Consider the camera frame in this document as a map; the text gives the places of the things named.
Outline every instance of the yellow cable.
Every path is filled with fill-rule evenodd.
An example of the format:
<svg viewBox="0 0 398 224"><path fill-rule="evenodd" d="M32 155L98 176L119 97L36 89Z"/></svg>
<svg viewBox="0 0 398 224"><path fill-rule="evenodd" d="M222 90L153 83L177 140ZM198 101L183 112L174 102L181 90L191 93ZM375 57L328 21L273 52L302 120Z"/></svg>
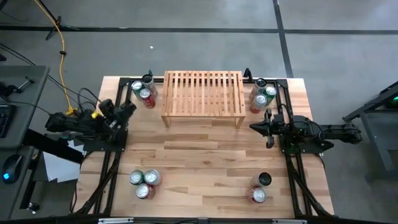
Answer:
<svg viewBox="0 0 398 224"><path fill-rule="evenodd" d="M34 0L36 2L36 4L41 8L41 10L45 13L45 15L50 19L50 21L52 22L52 24L55 26L55 28L57 29L58 33L60 34L61 40L62 40L62 51L65 51L65 41L63 40L63 35L60 31L60 29L58 28L58 25L55 23L55 21L51 18L51 16L47 13L47 11L44 9L44 7L41 5L41 3L39 3L37 0ZM73 113L73 108L72 105L70 104L69 101L69 97L67 95L67 89L65 88L65 83L63 82L63 75L62 75L62 67L63 67L63 59L64 59L64 55L62 54L61 56L61 63L60 63L60 78L61 78L61 83L62 83L62 87L63 87L63 91L65 93L65 97L67 98L67 102L68 102L68 111L67 111L67 115L70 115Z"/></svg>

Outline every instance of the metal bracket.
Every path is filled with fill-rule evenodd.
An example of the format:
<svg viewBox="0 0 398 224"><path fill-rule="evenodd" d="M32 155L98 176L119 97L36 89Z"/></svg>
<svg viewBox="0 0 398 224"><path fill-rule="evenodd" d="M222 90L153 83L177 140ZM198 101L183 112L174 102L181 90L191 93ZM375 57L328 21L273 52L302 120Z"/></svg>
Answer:
<svg viewBox="0 0 398 224"><path fill-rule="evenodd" d="M243 74L243 77L244 77L244 78L249 77L249 83L252 83L252 82L253 82L253 76L252 76L251 71L250 71L249 68L246 68L246 69L245 69L244 74Z"/></svg>
<svg viewBox="0 0 398 224"><path fill-rule="evenodd" d="M288 220L288 219L275 219L272 220L273 224L307 224L306 220Z"/></svg>
<svg viewBox="0 0 398 224"><path fill-rule="evenodd" d="M277 79L276 82L283 88L288 88L287 79Z"/></svg>
<svg viewBox="0 0 398 224"><path fill-rule="evenodd" d="M100 218L98 224L134 223L134 218Z"/></svg>

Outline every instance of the green soda can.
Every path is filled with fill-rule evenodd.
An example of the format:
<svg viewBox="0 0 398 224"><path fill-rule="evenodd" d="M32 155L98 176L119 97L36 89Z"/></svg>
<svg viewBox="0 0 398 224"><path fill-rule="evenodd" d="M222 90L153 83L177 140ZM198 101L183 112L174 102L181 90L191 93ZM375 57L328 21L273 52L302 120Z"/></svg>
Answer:
<svg viewBox="0 0 398 224"><path fill-rule="evenodd" d="M142 82L140 82L140 81L135 81L135 82L132 83L132 85L131 85L132 92L135 94L135 96L137 97L138 100L141 100L141 97L139 96L139 93L144 88L145 88L144 84L142 84Z"/></svg>
<svg viewBox="0 0 398 224"><path fill-rule="evenodd" d="M272 87L272 86L269 86L269 87L266 88L266 90L264 90L263 94L267 97L267 103L266 103L266 106L267 106L275 98L276 89L274 87Z"/></svg>
<svg viewBox="0 0 398 224"><path fill-rule="evenodd" d="M144 173L141 170L134 170L130 174L130 183L132 185L143 184L145 181L144 177Z"/></svg>

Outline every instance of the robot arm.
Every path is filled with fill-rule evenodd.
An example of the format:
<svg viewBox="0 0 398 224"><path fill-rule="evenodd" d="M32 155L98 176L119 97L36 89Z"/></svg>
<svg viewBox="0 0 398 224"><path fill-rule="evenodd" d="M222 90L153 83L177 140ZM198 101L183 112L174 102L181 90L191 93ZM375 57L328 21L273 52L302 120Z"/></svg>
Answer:
<svg viewBox="0 0 398 224"><path fill-rule="evenodd" d="M271 109L267 109L264 121L249 126L261 135L268 136L267 148L274 145L273 135L279 135L285 148L299 146L302 152L307 153L321 153L333 147L334 144L327 139L338 139L351 144L362 141L361 131L351 123L319 125L304 116L293 116L292 121L285 124L281 114L274 115L272 121L271 116Z"/></svg>
<svg viewBox="0 0 398 224"><path fill-rule="evenodd" d="M62 113L51 114L45 127L50 132L75 131L110 142L127 126L137 107L127 101L117 108L108 99L102 101L98 108L103 116L95 110L84 110L76 117L68 117Z"/></svg>

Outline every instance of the table leg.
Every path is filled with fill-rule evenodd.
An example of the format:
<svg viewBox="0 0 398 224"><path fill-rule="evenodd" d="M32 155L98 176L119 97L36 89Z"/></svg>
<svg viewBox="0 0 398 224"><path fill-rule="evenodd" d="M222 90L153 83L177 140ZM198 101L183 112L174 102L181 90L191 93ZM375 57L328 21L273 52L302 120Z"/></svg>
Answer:
<svg viewBox="0 0 398 224"><path fill-rule="evenodd" d="M244 120L244 117L241 117L241 118L239 118L238 122L236 122L236 118L235 118L235 128L240 128L243 120Z"/></svg>
<svg viewBox="0 0 398 224"><path fill-rule="evenodd" d="M166 116L162 116L162 120L163 120L163 123L166 126L166 128L169 128L170 127L170 123L172 121L171 118L167 118Z"/></svg>

